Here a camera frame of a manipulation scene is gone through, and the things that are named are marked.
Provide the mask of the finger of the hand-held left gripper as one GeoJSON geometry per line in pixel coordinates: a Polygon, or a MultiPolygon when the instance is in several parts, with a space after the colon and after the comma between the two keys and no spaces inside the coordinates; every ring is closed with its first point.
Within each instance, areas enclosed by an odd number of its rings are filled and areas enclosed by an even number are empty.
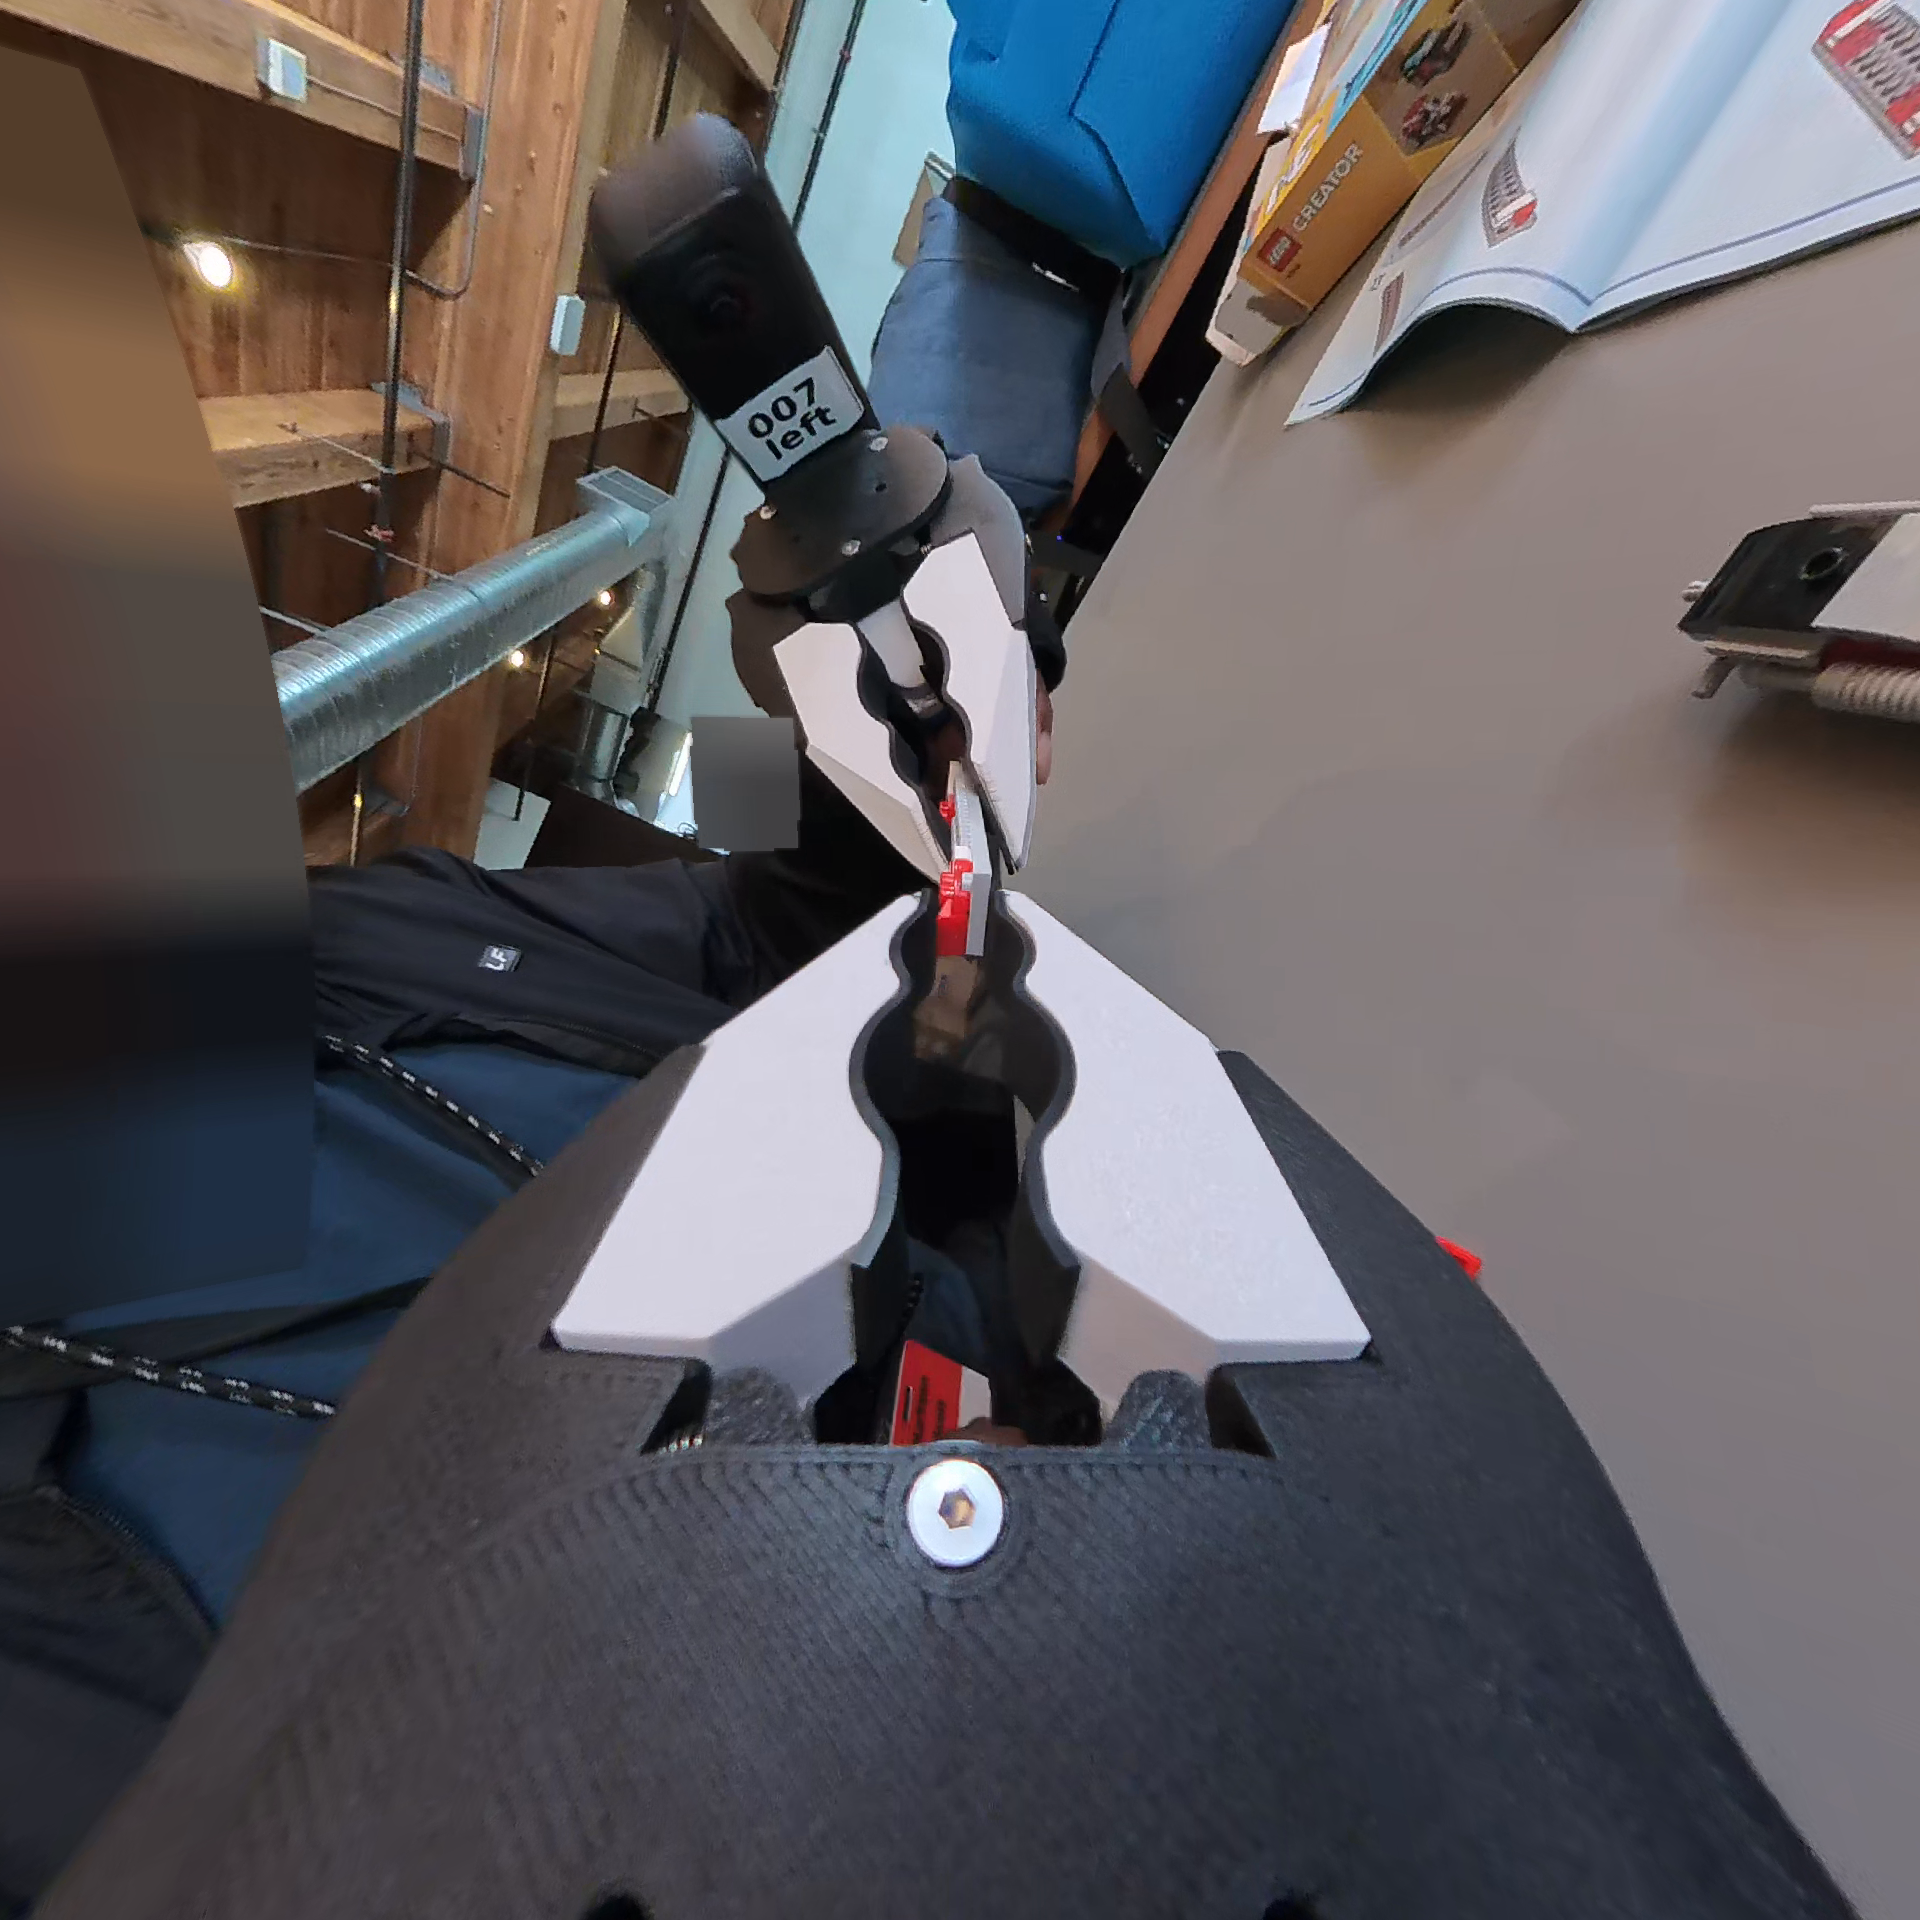
{"type": "Polygon", "coordinates": [[[1028,865],[1036,819],[1036,664],[978,536],[935,546],[905,585],[909,623],[945,661],[942,690],[967,734],[964,764],[1005,865],[1028,865]]]}
{"type": "Polygon", "coordinates": [[[963,718],[931,681],[922,639],[886,607],[864,623],[811,623],[775,644],[806,757],[916,881],[954,865],[954,769],[963,718]]]}

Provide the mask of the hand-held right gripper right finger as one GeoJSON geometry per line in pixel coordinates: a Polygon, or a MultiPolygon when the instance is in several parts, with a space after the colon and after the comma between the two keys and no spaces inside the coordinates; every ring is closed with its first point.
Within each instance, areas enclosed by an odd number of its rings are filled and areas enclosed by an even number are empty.
{"type": "Polygon", "coordinates": [[[1112,1413],[1144,1375],[1363,1356],[1370,1330],[1212,1042],[1034,901],[999,901],[1072,1061],[1042,1139],[1047,1212],[1078,1260],[1068,1371],[1112,1413]]]}

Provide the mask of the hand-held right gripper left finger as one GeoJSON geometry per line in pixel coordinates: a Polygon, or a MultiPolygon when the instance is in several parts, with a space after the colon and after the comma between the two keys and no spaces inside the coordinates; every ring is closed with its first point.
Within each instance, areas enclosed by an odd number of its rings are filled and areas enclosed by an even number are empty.
{"type": "Polygon", "coordinates": [[[760,1370],[821,1396],[856,1354],[851,1268],[896,1194],[853,1060],[902,992],[896,901],[695,1053],[550,1333],[564,1351],[760,1370]]]}

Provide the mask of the grey toy brick plate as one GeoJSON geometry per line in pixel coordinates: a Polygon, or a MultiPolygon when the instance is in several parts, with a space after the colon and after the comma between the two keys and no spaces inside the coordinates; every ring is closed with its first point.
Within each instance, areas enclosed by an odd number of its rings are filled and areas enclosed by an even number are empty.
{"type": "Polygon", "coordinates": [[[946,867],[939,876],[933,941],[935,960],[946,967],[985,955],[998,890],[993,805],[963,758],[948,764],[939,819],[946,829],[946,867]]]}

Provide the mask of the grey desk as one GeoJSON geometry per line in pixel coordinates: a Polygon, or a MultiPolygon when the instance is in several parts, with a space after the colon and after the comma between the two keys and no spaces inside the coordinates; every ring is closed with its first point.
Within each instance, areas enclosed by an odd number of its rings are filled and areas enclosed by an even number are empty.
{"type": "Polygon", "coordinates": [[[1374,1333],[1230,1368],[1225,1915],[1915,1915],[1915,726],[1694,583],[1915,502],[1915,219],[1221,372],[1072,624],[1036,894],[1212,1038],[1374,1333]],[[1472,1281],[1437,1245],[1486,1268],[1472,1281]]]}

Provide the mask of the person's left hand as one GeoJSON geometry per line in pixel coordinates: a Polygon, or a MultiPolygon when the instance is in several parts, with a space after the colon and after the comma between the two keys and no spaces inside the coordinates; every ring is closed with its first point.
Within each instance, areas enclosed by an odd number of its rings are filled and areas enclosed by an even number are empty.
{"type": "Polygon", "coordinates": [[[775,649],[811,624],[811,610],[804,603],[763,601],[747,587],[735,591],[727,609],[731,618],[731,659],[743,691],[760,712],[787,724],[789,734],[793,734],[796,753],[804,757],[806,729],[799,724],[799,712],[777,667],[775,649]]]}

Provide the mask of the person's blue garment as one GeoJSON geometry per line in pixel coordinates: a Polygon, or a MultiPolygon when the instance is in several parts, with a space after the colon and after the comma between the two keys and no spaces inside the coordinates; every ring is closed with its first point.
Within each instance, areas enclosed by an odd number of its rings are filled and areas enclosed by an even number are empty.
{"type": "MultiPolygon", "coordinates": [[[[512,1046],[408,1049],[398,1065],[442,1090],[533,1159],[556,1159],[637,1083],[512,1046]]],[[[509,1196],[450,1130],[348,1066],[318,1078],[310,1236],[292,1268],[176,1288],[76,1315],[92,1338],[185,1316],[319,1307],[420,1283],[509,1196]]],[[[167,1563],[223,1628],[276,1514],[307,1470],[325,1422],[208,1404],[140,1382],[98,1386],[65,1486],[167,1563]]]]}

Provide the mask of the person's black jacket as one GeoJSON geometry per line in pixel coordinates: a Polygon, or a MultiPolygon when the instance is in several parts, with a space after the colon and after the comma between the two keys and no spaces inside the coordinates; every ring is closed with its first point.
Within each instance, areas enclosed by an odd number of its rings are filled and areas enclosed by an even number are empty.
{"type": "Polygon", "coordinates": [[[398,1065],[447,1044],[512,1046],[635,1080],[709,1042],[746,971],[719,859],[494,872],[413,849],[307,872],[318,1056],[396,1090],[508,1183],[517,1141],[398,1065]]]}

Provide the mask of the yellow toy brick set box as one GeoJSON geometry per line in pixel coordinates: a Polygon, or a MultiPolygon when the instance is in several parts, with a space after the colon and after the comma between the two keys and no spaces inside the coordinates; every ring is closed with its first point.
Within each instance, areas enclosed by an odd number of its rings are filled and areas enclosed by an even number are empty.
{"type": "Polygon", "coordinates": [[[1262,162],[1208,340],[1236,369],[1307,322],[1567,23],[1574,3],[1325,4],[1302,114],[1262,162]]]}

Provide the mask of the open instruction booklet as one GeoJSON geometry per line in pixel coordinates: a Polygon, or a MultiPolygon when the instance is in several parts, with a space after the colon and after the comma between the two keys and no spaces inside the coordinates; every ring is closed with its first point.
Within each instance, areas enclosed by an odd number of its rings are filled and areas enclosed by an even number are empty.
{"type": "Polygon", "coordinates": [[[1289,426],[1446,310],[1582,334],[1915,212],[1915,3],[1581,4],[1412,196],[1289,426]]]}

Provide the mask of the grey black toy brick vehicle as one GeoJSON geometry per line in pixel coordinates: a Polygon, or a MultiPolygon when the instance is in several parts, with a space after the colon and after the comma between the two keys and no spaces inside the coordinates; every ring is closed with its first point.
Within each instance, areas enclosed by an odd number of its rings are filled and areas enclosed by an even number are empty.
{"type": "Polygon", "coordinates": [[[1746,534],[1686,593],[1698,702],[1738,682],[1915,726],[1917,502],[1827,505],[1746,534]]]}

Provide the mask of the silver ventilation duct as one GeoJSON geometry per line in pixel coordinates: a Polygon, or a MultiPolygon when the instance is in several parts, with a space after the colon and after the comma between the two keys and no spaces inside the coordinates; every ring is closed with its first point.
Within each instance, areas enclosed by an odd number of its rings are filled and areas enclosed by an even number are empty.
{"type": "Polygon", "coordinates": [[[296,793],[659,561],[668,492],[602,467],[578,481],[576,506],[546,534],[276,653],[296,793]]]}

